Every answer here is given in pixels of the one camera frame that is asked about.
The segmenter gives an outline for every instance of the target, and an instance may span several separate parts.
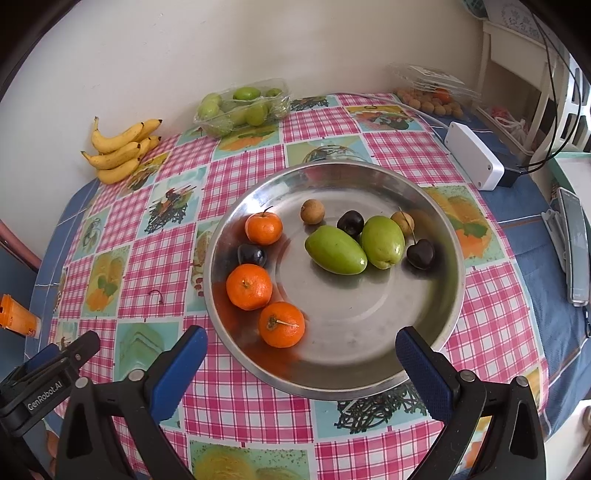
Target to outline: orange plastic container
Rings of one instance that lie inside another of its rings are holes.
[[[38,338],[40,320],[10,295],[4,294],[0,302],[0,326],[21,335]]]

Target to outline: cherry stem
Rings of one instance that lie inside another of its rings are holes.
[[[297,327],[297,325],[295,323],[287,323],[284,322],[283,320],[275,320],[276,323],[280,323],[282,325],[289,325],[290,327]]]
[[[413,241],[415,243],[417,243],[417,237],[414,236],[414,228],[410,226],[410,222],[408,221],[408,219],[406,218],[406,215],[404,215],[404,212],[402,211],[402,209],[400,208],[400,205],[398,205],[398,210],[400,210],[400,213],[402,213],[402,217],[404,217],[404,221],[407,223],[408,227],[410,228],[411,233],[413,234]]]

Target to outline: metal rim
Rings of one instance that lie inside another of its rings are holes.
[[[443,346],[446,344],[448,338],[452,334],[453,329],[456,327],[457,320],[460,316],[460,311],[462,309],[462,304],[464,302],[464,294],[466,290],[466,267],[464,266],[463,261],[463,252],[462,247],[460,246],[460,241],[457,239],[455,230],[452,227],[452,223],[447,218],[447,215],[441,207],[433,200],[427,193],[425,193],[421,187],[416,185],[415,183],[406,179],[402,175],[388,170],[386,168],[369,164],[369,163],[362,163],[359,161],[354,160],[338,160],[338,161],[330,161],[324,160],[323,162],[330,162],[333,164],[341,164],[341,165],[355,165],[355,166],[362,166],[365,168],[370,168],[372,170],[377,170],[387,175],[393,176],[397,178],[399,181],[407,184],[412,189],[414,189],[420,196],[422,196],[431,206],[439,212],[439,214],[443,217],[444,224],[447,228],[447,233],[452,238],[454,250],[456,253],[456,269],[458,273],[458,286],[460,290],[460,294],[456,297],[453,308],[452,308],[452,315],[449,322],[447,322],[446,327],[441,331],[441,333],[437,336],[435,342],[431,345],[431,348],[434,351],[439,351]],[[225,213],[225,215],[221,218],[218,223],[218,227],[216,228],[211,240],[210,244],[215,245],[220,237],[221,228],[220,226],[223,225],[227,219],[232,215],[232,213],[238,208],[238,206],[249,196],[252,192],[262,188],[267,183],[273,182],[276,178],[285,175],[288,172],[303,170],[305,168],[315,166],[316,163],[306,163],[296,165],[294,167],[285,168],[274,175],[266,178],[263,182],[256,184],[254,187],[248,189],[236,202],[230,207],[230,209]],[[370,395],[375,395],[390,388],[394,388],[397,385],[408,380],[407,373],[402,370],[401,372],[385,379],[380,382],[376,382],[371,385],[366,385],[364,387],[359,388],[351,388],[347,390],[324,390],[321,388],[311,388],[306,387],[304,385],[295,384],[293,382],[287,381],[283,378],[277,377],[275,375],[270,374],[268,371],[262,369],[257,364],[251,361],[249,357],[247,357],[242,350],[238,347],[238,345],[234,342],[234,340],[228,335],[226,329],[222,325],[222,321],[220,320],[219,315],[213,304],[213,294],[210,288],[211,285],[211,267],[212,267],[212,260],[213,260],[213,249],[208,249],[207,254],[205,257],[205,265],[203,271],[203,294],[205,298],[205,305],[207,308],[207,312],[211,321],[213,323],[213,327],[215,331],[220,337],[220,340],[224,344],[224,346],[229,350],[232,356],[238,360],[238,362],[246,368],[250,373],[252,373],[255,377],[259,380],[271,385],[274,388],[277,388],[281,391],[286,393],[297,395],[299,397],[311,398],[314,400],[354,400],[356,398],[368,397]]]

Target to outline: black cable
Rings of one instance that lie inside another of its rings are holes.
[[[554,42],[552,42],[552,39],[546,34],[546,32],[542,29],[542,27],[540,26],[540,23],[538,22],[538,20],[536,19],[535,15],[532,13],[532,18],[534,19],[534,22],[536,24],[536,26],[538,27],[538,30],[540,31],[540,34],[542,35],[542,40],[544,41],[544,46],[546,48],[546,56],[547,56],[547,60],[548,60],[548,71],[550,72],[550,85],[552,87],[552,95],[554,96],[554,103],[556,104],[556,112],[554,114],[554,133],[552,135],[552,142],[550,143],[549,149],[548,149],[548,153],[546,154],[546,157],[539,161],[539,162],[535,162],[535,163],[531,163],[529,165],[527,165],[525,168],[530,168],[530,167],[536,167],[533,170],[523,170],[524,174],[530,174],[533,173],[535,171],[540,170],[542,167],[544,167],[544,165],[551,160],[552,158],[554,158],[556,155],[558,155],[560,152],[562,152],[564,150],[564,148],[566,147],[566,145],[569,143],[571,137],[573,136],[575,130],[577,129],[577,124],[579,123],[579,118],[580,118],[580,114],[581,114],[581,108],[582,108],[582,104],[583,104],[583,97],[581,95],[581,89],[579,86],[579,83],[577,82],[576,76],[574,75],[574,73],[572,72],[572,70],[570,69],[569,64],[566,62],[566,60],[564,59],[564,57],[561,55],[561,53],[559,52],[558,48],[556,47],[556,45],[554,45]],[[556,98],[556,91],[554,89],[554,80],[553,80],[553,76],[552,76],[552,71],[551,71],[551,66],[550,66],[550,53],[548,51],[548,44],[546,42],[546,39],[550,42],[550,44],[552,45],[552,47],[554,48],[554,50],[556,51],[556,54],[560,57],[560,60],[562,60],[562,62],[564,63],[564,65],[566,66],[567,70],[569,71],[571,77],[574,80],[574,85],[577,88],[577,94],[579,97],[579,107],[577,109],[577,120],[574,121],[573,123],[573,127],[570,131],[570,133],[568,134],[568,136],[566,137],[566,139],[564,140],[564,142],[562,143],[562,145],[560,146],[560,148],[558,148],[558,150],[556,150],[554,153],[550,153],[552,145],[554,145],[554,141],[556,139],[556,132],[558,130],[558,125],[557,125],[557,118],[558,118],[558,101]]]

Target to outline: white cable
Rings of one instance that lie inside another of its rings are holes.
[[[435,124],[437,124],[437,126],[445,128],[445,130],[449,129],[449,127],[446,124],[444,124],[442,121],[439,121],[436,118],[433,118],[431,115],[427,115],[425,112],[417,110],[416,108],[405,105],[402,102],[397,102],[393,98],[390,99],[390,98],[378,97],[375,95],[367,95],[365,93],[352,93],[352,92],[336,92],[333,95],[354,95],[354,96],[358,96],[358,97],[370,98],[372,100],[380,100],[381,102],[392,102],[392,103],[395,103],[396,105],[400,105],[404,108],[408,108],[409,110],[412,110],[413,112],[418,113],[420,116],[422,116],[424,118],[428,118],[431,122],[434,122]]]

